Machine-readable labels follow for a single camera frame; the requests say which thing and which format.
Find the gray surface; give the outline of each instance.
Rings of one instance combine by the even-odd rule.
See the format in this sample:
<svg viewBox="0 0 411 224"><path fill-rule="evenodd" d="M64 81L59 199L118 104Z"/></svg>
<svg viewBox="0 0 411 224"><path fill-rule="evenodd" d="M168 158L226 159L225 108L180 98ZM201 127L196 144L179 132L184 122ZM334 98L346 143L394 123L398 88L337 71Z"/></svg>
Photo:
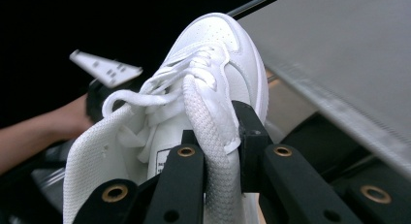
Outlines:
<svg viewBox="0 0 411 224"><path fill-rule="evenodd" d="M411 178L411 0L279 0L239 22L268 69Z"/></svg>

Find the human arm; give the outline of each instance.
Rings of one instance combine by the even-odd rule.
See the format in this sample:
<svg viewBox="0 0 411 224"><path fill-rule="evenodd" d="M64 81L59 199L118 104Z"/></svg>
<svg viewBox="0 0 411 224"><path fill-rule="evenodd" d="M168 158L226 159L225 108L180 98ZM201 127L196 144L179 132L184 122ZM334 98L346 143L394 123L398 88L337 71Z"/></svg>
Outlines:
<svg viewBox="0 0 411 224"><path fill-rule="evenodd" d="M0 129L0 175L51 144L78 137L92 125L86 94L54 111Z"/></svg>

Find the textured white fabric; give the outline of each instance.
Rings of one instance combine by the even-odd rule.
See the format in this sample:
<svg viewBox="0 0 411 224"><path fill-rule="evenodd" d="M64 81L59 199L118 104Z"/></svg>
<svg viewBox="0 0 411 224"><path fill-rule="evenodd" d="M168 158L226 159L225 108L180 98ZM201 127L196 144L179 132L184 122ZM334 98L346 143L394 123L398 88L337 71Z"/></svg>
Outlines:
<svg viewBox="0 0 411 224"><path fill-rule="evenodd" d="M117 100L126 104L113 111ZM265 120L263 62L231 17L201 16L181 33L141 91L112 93L103 106L104 119L73 144L64 182L64 223L73 222L101 183L128 178L140 184L160 173L159 152L180 144L184 129L194 130L205 153L205 223L257 223L254 197L249 194L244 201L240 193L240 138L232 100L250 104Z"/></svg>

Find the forearm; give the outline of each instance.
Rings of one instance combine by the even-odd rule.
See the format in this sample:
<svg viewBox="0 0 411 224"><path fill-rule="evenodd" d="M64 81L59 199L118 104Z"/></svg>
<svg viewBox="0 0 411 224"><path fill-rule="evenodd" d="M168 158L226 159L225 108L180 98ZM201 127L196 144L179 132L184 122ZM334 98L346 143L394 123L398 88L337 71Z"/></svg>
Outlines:
<svg viewBox="0 0 411 224"><path fill-rule="evenodd" d="M45 113L0 130L0 175L61 140Z"/></svg>

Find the shoe label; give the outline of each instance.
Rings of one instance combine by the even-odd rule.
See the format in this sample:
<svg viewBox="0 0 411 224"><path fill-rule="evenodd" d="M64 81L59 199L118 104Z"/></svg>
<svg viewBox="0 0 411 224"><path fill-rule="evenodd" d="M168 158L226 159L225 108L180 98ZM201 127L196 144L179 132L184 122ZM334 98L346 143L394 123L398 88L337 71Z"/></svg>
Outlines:
<svg viewBox="0 0 411 224"><path fill-rule="evenodd" d="M170 150L171 148L157 151L156 166L155 166L156 175L160 174L163 171L164 165L166 165L167 156L169 155Z"/></svg>

